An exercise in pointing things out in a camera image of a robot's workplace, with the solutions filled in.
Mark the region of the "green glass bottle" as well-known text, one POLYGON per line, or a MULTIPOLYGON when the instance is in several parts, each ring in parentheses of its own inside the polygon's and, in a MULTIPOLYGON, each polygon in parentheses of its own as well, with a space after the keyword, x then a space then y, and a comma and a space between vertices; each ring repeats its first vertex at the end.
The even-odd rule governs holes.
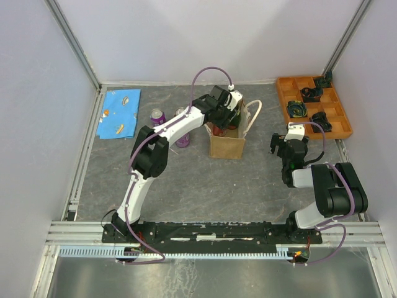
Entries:
POLYGON ((240 122, 241 122, 241 111, 237 111, 236 115, 230 121, 228 129, 229 130, 237 129, 240 125, 240 122))

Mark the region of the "purple soda can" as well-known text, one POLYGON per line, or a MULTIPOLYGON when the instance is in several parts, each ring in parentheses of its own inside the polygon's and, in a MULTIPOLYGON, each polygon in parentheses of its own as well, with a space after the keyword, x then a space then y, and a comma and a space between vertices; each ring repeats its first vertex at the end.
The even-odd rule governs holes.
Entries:
POLYGON ((154 127, 162 125, 166 122, 166 116, 161 109, 153 109, 149 117, 154 127))
POLYGON ((176 141, 176 145, 179 148, 185 148, 190 144, 190 137, 189 137, 189 133, 186 133, 185 135, 183 135, 180 139, 178 139, 176 141))

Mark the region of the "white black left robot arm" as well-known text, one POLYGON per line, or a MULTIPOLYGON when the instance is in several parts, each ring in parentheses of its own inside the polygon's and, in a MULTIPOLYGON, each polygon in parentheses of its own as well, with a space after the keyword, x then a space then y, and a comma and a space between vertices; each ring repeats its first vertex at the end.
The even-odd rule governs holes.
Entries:
POLYGON ((153 129, 141 128, 128 164, 130 183, 111 220, 116 236, 123 242, 136 238, 135 224, 141 217, 144 199, 153 181, 166 169, 169 147, 209 122, 220 129, 227 128, 242 101, 243 95, 239 91, 214 86, 210 93, 194 99, 171 120, 153 129))

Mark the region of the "burlap canvas tote bag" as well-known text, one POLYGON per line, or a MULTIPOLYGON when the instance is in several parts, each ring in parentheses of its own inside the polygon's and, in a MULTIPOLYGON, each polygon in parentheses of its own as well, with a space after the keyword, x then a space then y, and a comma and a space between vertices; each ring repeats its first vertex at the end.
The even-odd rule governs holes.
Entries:
POLYGON ((238 128, 226 130, 223 136, 213 133, 212 123, 205 124, 204 127, 210 137, 209 157, 219 159, 238 160, 242 158, 246 135, 255 123, 262 110, 262 101, 254 100, 247 104, 242 104, 241 121, 238 128))

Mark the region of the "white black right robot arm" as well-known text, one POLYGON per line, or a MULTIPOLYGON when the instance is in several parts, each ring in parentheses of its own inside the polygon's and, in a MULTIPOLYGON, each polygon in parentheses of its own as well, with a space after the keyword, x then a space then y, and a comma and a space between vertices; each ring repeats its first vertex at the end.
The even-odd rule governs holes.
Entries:
POLYGON ((368 198, 351 163, 312 164, 305 161, 308 137, 290 138, 273 133, 270 152, 282 160, 282 181, 290 188, 312 188, 314 202, 293 211, 286 220, 285 237, 293 243, 317 234, 340 219, 366 212, 368 198))

